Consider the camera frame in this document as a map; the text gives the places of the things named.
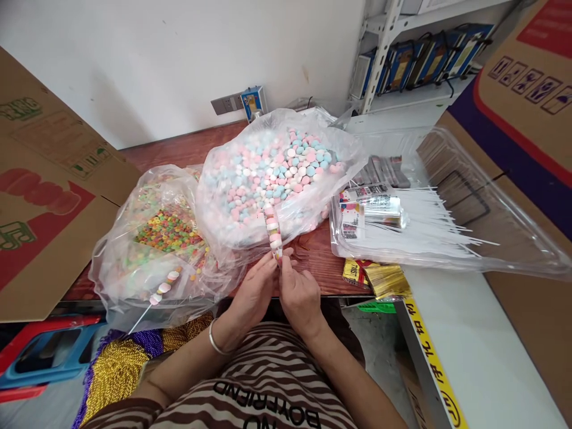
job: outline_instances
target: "wooden table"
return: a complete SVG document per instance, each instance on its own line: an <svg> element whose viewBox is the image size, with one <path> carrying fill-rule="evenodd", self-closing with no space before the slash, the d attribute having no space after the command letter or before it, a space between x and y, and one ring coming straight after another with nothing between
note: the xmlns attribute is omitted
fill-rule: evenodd
<svg viewBox="0 0 572 429"><path fill-rule="evenodd" d="M246 121L210 128L193 134L174 137L122 151L122 154L142 172L156 166L174 164L186 167L204 163L209 151L235 138L248 124ZM318 281L325 296L371 296L369 289L354 286L341 277L344 260L331 252L328 221L308 234L297 237L294 258L299 269L309 270ZM99 300L94 284L88 279L89 265L80 274L62 301Z"/></svg>

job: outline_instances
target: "striped shirt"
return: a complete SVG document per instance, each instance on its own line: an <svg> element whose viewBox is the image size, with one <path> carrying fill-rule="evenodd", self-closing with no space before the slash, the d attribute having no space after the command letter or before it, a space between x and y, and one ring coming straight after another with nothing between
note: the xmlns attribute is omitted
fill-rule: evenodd
<svg viewBox="0 0 572 429"><path fill-rule="evenodd" d="M355 428L304 343L284 324L253 328L218 378L204 380L167 409L125 399L83 429Z"/></svg>

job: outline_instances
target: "candy stick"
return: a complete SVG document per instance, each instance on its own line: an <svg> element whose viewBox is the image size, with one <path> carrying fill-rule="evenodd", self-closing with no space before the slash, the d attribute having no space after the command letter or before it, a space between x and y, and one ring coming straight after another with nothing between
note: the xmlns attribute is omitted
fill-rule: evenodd
<svg viewBox="0 0 572 429"><path fill-rule="evenodd" d="M135 328L137 327L137 325L139 325L139 322L141 322L143 320L143 317L145 317L145 315L147 314L149 309L152 306L155 306L161 302L161 300L163 299L163 294L166 294L167 292L169 292L171 290L171 285L173 284L173 282L175 280L177 280L179 278L179 275L181 274L182 270L183 270L182 267L177 267L177 269L175 271L171 271L167 275L167 281L164 283L161 283L159 285L159 287L157 288L157 291L153 295L151 295L151 297L149 298L149 302L150 302L149 306L143 312L143 314L141 315L139 320L137 320L135 322L135 325L133 326L133 328L131 328L128 335L131 334L135 330Z"/></svg>
<svg viewBox="0 0 572 429"><path fill-rule="evenodd" d="M266 231L268 232L268 238L270 239L272 255L277 262L280 262L282 259L282 235L280 234L278 217L271 204L264 206L264 219L266 221Z"/></svg>

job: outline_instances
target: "cardboard box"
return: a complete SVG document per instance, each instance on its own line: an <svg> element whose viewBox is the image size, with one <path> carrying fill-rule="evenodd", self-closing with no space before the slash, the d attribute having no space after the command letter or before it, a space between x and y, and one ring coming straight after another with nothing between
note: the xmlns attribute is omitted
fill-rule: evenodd
<svg viewBox="0 0 572 429"><path fill-rule="evenodd" d="M571 15L571 2L541 0L532 6L437 123L453 133L490 178L489 183L456 178L459 194L447 204L453 217L470 223L476 237L503 241L502 248L490 249L487 256L526 262L539 252L506 207L487 197L490 182L572 256ZM419 148L421 158L430 161L429 174L448 176L454 167L442 168L445 154L430 159L429 144ZM463 176L462 166L459 171ZM473 185L471 192L467 183ZM486 210L483 200L492 202ZM497 272L486 278L572 425L572 360L567 359L572 348L572 284Z"/></svg>
<svg viewBox="0 0 572 429"><path fill-rule="evenodd" d="M431 421L431 411L425 401L425 395L423 395L411 356L408 352L398 352L396 358L419 429L433 429L435 425Z"/></svg>
<svg viewBox="0 0 572 429"><path fill-rule="evenodd" d="M0 48L0 322L45 319L140 172Z"/></svg>

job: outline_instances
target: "person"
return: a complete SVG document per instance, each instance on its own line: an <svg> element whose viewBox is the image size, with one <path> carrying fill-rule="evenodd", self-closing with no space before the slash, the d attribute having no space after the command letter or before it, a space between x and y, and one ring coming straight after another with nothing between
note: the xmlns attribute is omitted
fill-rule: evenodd
<svg viewBox="0 0 572 429"><path fill-rule="evenodd" d="M281 269L271 253L260 259L209 329L83 429L405 428L328 325L318 283L291 254ZM274 281L289 325L262 321Z"/></svg>

